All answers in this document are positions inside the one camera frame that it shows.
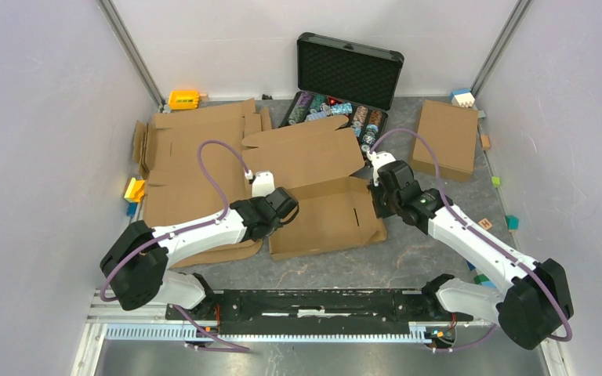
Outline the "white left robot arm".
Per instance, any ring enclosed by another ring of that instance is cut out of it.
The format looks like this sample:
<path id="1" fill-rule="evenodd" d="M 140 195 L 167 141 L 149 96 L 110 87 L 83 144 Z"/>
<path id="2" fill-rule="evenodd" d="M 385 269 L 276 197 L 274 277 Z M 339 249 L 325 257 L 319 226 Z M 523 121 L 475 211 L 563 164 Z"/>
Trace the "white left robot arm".
<path id="1" fill-rule="evenodd" d="M 235 201 L 213 215 L 177 225 L 132 222 L 100 262 L 106 278 L 100 297 L 118 302 L 125 311 L 160 302 L 205 319 L 214 311 L 214 297 L 198 277 L 171 268 L 213 248 L 263 240 L 292 222 L 298 212 L 299 202 L 278 187 L 266 196 Z"/>

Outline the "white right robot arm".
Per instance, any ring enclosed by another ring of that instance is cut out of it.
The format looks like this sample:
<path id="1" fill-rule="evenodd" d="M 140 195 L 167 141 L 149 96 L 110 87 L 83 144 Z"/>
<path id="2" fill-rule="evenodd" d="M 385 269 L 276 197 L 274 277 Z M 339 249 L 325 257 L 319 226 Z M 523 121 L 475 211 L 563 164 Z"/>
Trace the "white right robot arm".
<path id="1" fill-rule="evenodd" d="M 515 344 L 532 350 L 550 338 L 572 338 L 574 315 L 564 267 L 539 262 L 483 229 L 441 189 L 423 190 L 411 167 L 389 153 L 371 154 L 372 194 L 378 215 L 396 215 L 447 245 L 488 279 L 486 285 L 442 274 L 422 289 L 421 307 L 432 320 L 465 313 L 499 326 Z"/>

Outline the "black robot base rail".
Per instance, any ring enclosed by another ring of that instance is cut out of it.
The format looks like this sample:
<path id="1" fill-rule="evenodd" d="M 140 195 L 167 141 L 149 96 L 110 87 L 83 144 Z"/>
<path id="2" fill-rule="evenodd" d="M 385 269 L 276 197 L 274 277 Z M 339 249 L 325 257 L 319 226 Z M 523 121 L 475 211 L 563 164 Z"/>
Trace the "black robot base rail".
<path id="1" fill-rule="evenodd" d="M 220 334 L 406 334 L 410 323 L 471 321 L 418 289 L 209 290 L 188 315 Z"/>

